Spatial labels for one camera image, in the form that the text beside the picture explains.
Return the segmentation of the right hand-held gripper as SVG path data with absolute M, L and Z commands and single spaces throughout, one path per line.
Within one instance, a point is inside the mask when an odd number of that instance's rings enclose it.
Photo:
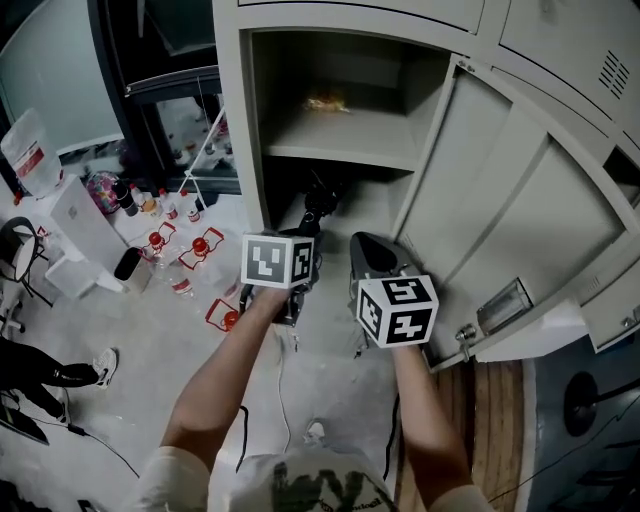
M 403 247 L 378 235 L 356 232 L 349 249 L 350 308 L 368 339 L 380 348 L 427 343 L 439 309 L 431 277 Z

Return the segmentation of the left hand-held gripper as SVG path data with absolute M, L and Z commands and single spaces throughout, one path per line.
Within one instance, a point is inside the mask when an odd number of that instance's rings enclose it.
M 291 294 L 274 323 L 295 326 L 304 304 L 304 295 L 313 286 L 314 272 L 313 238 L 245 234 L 242 239 L 240 315 L 246 311 L 255 287 L 284 289 Z

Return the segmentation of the grey metal locker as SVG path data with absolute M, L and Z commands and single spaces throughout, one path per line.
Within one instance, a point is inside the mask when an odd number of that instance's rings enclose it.
M 295 350 L 371 345 L 348 308 L 349 240 L 370 231 L 406 248 L 394 227 L 452 55 L 548 111 L 640 217 L 640 0 L 213 0 L 213 12 L 251 228 L 294 225 L 310 170 L 348 182 L 325 226 L 320 281 L 282 329 Z M 349 113 L 303 107 L 328 89 Z M 607 289 L 640 290 L 640 241 L 589 301 Z

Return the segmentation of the person's right forearm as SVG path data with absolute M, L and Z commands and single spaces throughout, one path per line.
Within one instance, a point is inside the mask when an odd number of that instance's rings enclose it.
M 467 454 L 418 346 L 394 348 L 392 355 L 407 456 L 422 499 L 430 503 L 471 483 Z

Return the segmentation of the open grey locker door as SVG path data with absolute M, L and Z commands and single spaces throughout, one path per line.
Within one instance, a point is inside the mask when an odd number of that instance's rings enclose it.
M 640 329 L 640 290 L 600 293 L 582 307 L 594 352 L 602 352 Z
M 581 308 L 640 241 L 640 217 L 548 111 L 455 54 L 394 234 L 436 285 L 438 371 L 581 337 Z

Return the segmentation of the large red-capped water bottle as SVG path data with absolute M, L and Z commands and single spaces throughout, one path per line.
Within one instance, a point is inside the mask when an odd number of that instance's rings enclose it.
M 176 227 L 163 222 L 148 235 L 148 243 L 139 250 L 139 255 L 148 263 L 168 266 L 179 256 Z
M 221 332 L 228 333 L 238 321 L 239 311 L 221 298 L 211 304 L 205 322 Z
M 219 230 L 209 227 L 201 236 L 193 239 L 191 248 L 178 256 L 178 261 L 187 269 L 195 270 L 225 240 Z

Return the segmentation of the clear red-label bottle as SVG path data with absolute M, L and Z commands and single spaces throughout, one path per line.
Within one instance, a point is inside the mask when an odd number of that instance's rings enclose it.
M 192 300 L 196 298 L 191 280 L 179 261 L 156 260 L 153 275 L 165 287 L 170 288 L 175 295 Z

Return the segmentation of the silver bin with black lid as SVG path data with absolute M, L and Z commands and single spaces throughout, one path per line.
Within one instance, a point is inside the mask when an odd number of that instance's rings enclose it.
M 125 251 L 114 271 L 114 277 L 128 292 L 144 292 L 151 279 L 151 270 L 139 248 L 130 247 Z

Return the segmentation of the black cup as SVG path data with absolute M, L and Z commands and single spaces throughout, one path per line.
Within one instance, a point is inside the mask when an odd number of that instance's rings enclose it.
M 139 213 L 139 207 L 135 203 L 130 188 L 122 181 L 116 180 L 111 186 L 119 206 L 129 217 L 134 217 Z

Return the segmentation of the flat white box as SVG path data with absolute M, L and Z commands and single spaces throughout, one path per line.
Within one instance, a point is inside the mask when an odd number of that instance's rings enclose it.
M 70 299 L 79 298 L 94 286 L 116 293 L 124 291 L 124 286 L 101 265 L 86 259 L 73 261 L 68 256 L 55 262 L 45 272 L 45 278 Z

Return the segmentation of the wooden platform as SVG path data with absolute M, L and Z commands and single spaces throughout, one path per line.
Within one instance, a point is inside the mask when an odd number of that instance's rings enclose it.
M 462 438 L 471 473 L 495 512 L 516 512 L 524 443 L 523 370 L 518 362 L 461 363 L 435 374 L 447 418 Z M 403 428 L 402 460 L 396 481 L 399 512 L 430 512 L 416 486 Z

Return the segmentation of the black table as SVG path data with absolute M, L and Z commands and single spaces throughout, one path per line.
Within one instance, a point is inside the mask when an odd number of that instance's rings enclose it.
M 221 94 L 219 67 L 203 66 L 166 73 L 125 86 L 125 98 L 137 105 L 200 95 Z

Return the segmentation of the person's white printed shirt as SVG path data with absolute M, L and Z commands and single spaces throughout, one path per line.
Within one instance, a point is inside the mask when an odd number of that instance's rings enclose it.
M 211 474 L 195 455 L 156 450 L 122 512 L 207 512 Z M 361 453 L 325 447 L 252 456 L 228 496 L 228 512 L 399 512 Z

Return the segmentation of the black round stand base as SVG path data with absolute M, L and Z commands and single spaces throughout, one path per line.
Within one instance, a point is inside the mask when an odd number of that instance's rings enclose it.
M 595 422 L 599 403 L 635 389 L 640 389 L 640 378 L 613 390 L 599 392 L 596 380 L 590 373 L 575 374 L 564 392 L 563 419 L 568 434 L 572 437 L 584 435 Z

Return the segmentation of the big red-label water jug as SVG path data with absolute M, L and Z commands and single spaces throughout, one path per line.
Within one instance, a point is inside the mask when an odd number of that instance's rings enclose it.
M 64 170 L 44 123 L 27 109 L 0 141 L 0 150 L 24 188 L 36 199 L 51 194 L 64 179 Z

